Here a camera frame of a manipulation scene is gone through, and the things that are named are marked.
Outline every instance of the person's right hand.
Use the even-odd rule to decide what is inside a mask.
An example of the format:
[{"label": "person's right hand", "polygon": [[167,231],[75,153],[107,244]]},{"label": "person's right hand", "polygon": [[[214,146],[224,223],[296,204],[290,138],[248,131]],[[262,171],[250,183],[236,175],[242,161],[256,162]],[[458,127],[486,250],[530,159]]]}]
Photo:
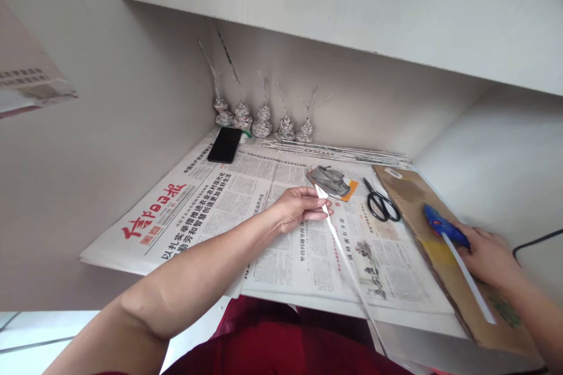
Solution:
[{"label": "person's right hand", "polygon": [[324,220],[328,217],[321,208],[323,205],[330,207],[332,203],[328,199],[320,199],[313,187],[292,187],[287,189],[269,209],[271,215],[281,233],[289,233],[295,229],[302,220]]},{"label": "person's right hand", "polygon": [[473,275],[501,292],[514,288],[524,278],[522,268],[498,234],[458,222],[452,224],[471,244],[471,250],[465,247],[457,250]]}]

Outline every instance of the newspaper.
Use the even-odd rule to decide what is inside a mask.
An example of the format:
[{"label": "newspaper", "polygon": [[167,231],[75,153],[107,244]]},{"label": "newspaper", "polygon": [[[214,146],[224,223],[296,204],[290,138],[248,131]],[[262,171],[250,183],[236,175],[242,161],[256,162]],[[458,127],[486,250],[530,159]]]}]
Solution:
[{"label": "newspaper", "polygon": [[[330,162],[283,154],[274,173],[269,207],[285,191],[310,185],[307,171]],[[245,273],[245,291],[302,294],[359,303],[352,281],[341,263],[348,259],[357,272],[371,305],[418,312],[452,313],[408,228],[403,222],[381,222],[367,208],[367,178],[379,192],[385,190],[370,166],[333,163],[347,177],[361,181],[349,202],[333,200],[331,217],[347,256],[341,257],[326,221],[302,221],[293,232],[280,236]]]},{"label": "newspaper", "polygon": [[[232,164],[206,160],[209,134],[155,188],[80,255],[83,262],[146,275],[162,263],[270,207],[287,189],[310,186],[307,171],[331,162],[240,145]],[[370,166],[332,163],[353,180]],[[365,206],[363,183],[347,203],[334,200],[332,221],[349,254],[340,257],[326,221],[305,221],[279,236],[227,295],[283,292],[358,302],[340,259],[357,270],[373,305],[421,312],[452,309],[402,223],[381,223]]]}]

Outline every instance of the smartphone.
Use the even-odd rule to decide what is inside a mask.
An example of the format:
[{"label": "smartphone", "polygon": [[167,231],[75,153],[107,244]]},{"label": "smartphone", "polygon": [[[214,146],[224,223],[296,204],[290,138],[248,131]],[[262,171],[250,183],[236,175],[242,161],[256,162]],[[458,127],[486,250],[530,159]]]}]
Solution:
[{"label": "smartphone", "polygon": [[221,128],[213,148],[209,151],[207,161],[230,164],[235,159],[236,148],[239,146],[240,129]]}]

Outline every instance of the brown cardboard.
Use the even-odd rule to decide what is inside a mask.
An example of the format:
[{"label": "brown cardboard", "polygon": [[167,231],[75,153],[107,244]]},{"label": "brown cardboard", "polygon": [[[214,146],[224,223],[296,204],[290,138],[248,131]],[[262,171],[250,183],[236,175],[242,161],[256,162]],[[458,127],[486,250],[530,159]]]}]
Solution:
[{"label": "brown cardboard", "polygon": [[493,325],[485,321],[454,256],[445,241],[433,232],[426,221],[423,205],[425,203],[432,205],[450,221],[457,221],[457,218],[418,173],[393,169],[402,176],[399,178],[386,172],[385,169],[385,166],[374,165],[375,173],[401,211],[422,255],[430,265],[438,284],[452,304],[467,334],[479,346],[487,349],[537,355],[530,334],[512,307],[498,291],[476,280],[497,323]]}]

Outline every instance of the red shirt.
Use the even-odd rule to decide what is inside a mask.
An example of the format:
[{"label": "red shirt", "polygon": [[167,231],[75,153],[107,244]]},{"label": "red shirt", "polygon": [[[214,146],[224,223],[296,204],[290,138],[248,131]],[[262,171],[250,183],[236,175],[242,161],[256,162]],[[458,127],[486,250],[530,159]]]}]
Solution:
[{"label": "red shirt", "polygon": [[[319,328],[327,318],[344,335],[364,344]],[[358,324],[367,328],[366,321],[357,318],[309,309],[298,314],[287,305],[240,297],[230,302],[214,336],[164,375],[410,374],[377,353],[369,334],[362,339],[353,327]]]}]

